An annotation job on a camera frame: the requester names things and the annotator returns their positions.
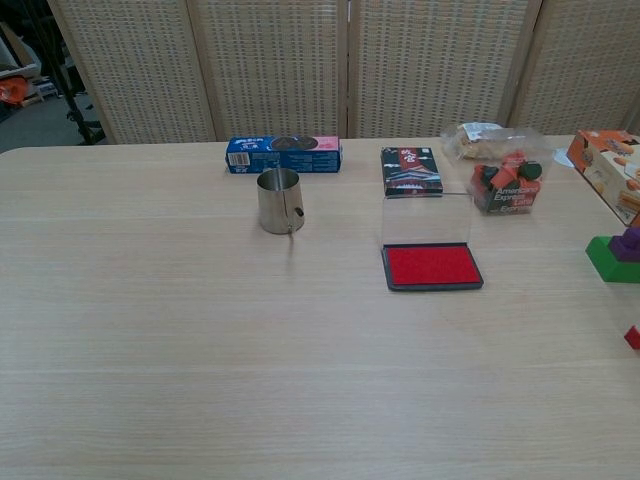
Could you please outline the blue cookie box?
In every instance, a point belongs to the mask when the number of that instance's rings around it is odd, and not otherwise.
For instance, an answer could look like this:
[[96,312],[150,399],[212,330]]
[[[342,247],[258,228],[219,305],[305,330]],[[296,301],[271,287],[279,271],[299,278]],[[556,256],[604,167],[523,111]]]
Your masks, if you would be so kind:
[[259,174],[274,168],[297,173],[337,173],[342,149],[335,136],[233,137],[225,160],[232,174]]

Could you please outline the red ink pad case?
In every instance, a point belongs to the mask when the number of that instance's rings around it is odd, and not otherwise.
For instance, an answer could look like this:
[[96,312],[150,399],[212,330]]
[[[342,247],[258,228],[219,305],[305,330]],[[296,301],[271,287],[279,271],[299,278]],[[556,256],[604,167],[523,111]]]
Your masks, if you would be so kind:
[[478,290],[484,280],[469,246],[468,194],[383,201],[381,255],[396,292]]

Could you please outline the wooden rattan folding screen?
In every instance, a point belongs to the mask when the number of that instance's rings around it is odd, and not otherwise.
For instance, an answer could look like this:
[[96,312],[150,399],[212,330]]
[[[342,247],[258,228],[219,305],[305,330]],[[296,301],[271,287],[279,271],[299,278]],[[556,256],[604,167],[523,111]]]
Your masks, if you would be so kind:
[[640,0],[47,0],[109,141],[640,133]]

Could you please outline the orange biscuit box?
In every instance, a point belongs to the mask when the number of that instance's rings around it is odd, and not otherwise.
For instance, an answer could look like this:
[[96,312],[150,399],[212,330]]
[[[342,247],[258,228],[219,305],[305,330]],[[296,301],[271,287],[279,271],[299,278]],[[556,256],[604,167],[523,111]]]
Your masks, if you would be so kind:
[[567,157],[625,226],[640,227],[640,136],[579,130]]

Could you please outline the stainless steel cup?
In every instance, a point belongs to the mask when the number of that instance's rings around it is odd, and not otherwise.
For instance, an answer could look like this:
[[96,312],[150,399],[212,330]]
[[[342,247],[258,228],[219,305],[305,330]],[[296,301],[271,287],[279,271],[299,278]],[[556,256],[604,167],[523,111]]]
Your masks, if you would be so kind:
[[272,234],[290,235],[305,223],[300,177],[294,170],[274,168],[257,178],[261,227]]

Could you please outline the orange background object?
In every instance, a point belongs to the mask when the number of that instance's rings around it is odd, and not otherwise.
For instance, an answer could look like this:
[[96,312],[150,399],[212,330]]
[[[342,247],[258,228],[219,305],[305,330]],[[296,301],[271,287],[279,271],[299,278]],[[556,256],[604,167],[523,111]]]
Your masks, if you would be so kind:
[[20,105],[28,92],[28,82],[22,76],[0,79],[0,102],[8,105]]

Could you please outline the black palace print box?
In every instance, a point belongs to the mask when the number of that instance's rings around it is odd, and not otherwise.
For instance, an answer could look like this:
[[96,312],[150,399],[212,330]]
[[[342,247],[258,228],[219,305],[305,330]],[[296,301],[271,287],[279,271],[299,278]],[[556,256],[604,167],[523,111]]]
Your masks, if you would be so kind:
[[443,183],[429,147],[385,147],[380,154],[386,198],[439,197]]

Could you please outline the green wooden block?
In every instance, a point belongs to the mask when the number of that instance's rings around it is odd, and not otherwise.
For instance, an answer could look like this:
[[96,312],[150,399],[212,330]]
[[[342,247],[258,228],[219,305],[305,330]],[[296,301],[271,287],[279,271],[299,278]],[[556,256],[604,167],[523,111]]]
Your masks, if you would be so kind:
[[618,260],[607,236],[593,237],[586,247],[591,264],[605,282],[640,284],[640,262]]

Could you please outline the clear coffee capsule box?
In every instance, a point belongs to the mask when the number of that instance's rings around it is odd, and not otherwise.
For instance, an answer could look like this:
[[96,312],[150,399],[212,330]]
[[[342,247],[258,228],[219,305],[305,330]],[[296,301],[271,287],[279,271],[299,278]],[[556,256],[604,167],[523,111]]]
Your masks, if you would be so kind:
[[499,165],[477,164],[469,182],[476,207],[488,215],[529,213],[543,184],[544,167],[514,150]]

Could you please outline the purple wooden block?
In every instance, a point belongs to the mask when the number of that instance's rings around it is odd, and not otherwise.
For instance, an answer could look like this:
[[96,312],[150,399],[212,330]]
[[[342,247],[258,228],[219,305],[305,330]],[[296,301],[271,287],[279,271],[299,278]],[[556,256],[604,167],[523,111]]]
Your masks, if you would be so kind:
[[640,227],[628,227],[611,237],[609,250],[619,262],[640,263]]

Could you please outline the black tripod stand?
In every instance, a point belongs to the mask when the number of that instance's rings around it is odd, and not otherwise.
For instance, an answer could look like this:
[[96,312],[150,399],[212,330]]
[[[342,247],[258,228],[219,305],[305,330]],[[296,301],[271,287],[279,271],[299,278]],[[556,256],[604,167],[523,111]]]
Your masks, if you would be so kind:
[[102,129],[100,122],[85,121],[80,109],[75,102],[75,96],[70,90],[66,79],[64,78],[60,65],[57,63],[53,43],[47,36],[40,17],[38,16],[38,12],[36,11],[36,7],[33,4],[33,0],[22,0],[22,2],[25,6],[27,15],[31,23],[33,24],[36,36],[41,44],[41,48],[44,54],[44,62],[50,68],[51,73],[53,74],[53,77],[55,78],[59,86],[59,90],[62,92],[68,106],[67,117],[77,125],[78,131],[82,136],[83,141],[80,143],[80,145],[89,146],[98,144],[101,140],[106,139],[105,132]]

